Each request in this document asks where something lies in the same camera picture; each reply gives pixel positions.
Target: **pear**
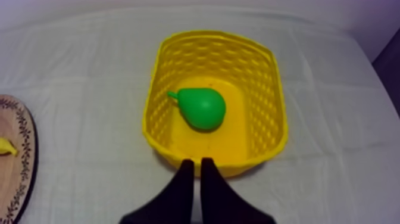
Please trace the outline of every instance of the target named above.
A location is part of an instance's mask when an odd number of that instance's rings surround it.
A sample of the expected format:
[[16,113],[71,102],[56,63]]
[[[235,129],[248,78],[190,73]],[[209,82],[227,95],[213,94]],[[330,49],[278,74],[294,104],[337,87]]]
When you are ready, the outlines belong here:
[[168,92],[168,95],[178,101],[181,114],[196,129],[214,130],[224,120],[225,100],[211,88],[184,88],[177,94]]
[[0,138],[0,155],[11,153],[13,156],[17,156],[18,151],[11,145],[9,140],[5,138]]

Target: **plastic basket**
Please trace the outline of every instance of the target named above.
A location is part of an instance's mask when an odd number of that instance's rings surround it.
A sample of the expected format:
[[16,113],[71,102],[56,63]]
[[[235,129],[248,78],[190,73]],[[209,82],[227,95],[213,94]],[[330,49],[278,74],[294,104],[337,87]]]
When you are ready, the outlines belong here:
[[[167,91],[213,88],[226,101],[223,124],[193,130]],[[191,31],[166,39],[158,51],[143,116],[149,144],[170,164],[214,159],[224,177],[238,175],[278,154],[288,138],[277,63],[271,51],[240,36]]]

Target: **plate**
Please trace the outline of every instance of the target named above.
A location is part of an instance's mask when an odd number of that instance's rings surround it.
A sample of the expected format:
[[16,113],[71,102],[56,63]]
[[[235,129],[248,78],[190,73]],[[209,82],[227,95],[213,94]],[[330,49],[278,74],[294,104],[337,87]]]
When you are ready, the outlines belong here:
[[18,150],[0,155],[0,224],[18,223],[36,178],[38,139],[29,110],[9,95],[0,95],[0,137]]

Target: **banana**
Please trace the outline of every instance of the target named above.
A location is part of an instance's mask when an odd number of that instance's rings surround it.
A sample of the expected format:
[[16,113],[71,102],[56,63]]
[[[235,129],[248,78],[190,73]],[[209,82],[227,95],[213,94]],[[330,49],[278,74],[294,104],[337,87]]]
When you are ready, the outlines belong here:
[[18,151],[11,145],[9,140],[0,138],[0,155],[11,153],[13,156],[17,156]]

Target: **pear stem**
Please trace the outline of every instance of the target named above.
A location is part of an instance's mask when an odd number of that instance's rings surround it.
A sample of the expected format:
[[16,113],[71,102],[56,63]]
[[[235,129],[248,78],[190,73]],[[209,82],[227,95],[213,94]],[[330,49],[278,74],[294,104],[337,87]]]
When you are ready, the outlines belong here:
[[176,94],[176,93],[174,93],[172,91],[168,91],[168,96],[170,96],[172,98],[175,98],[175,99],[178,99],[178,94]]

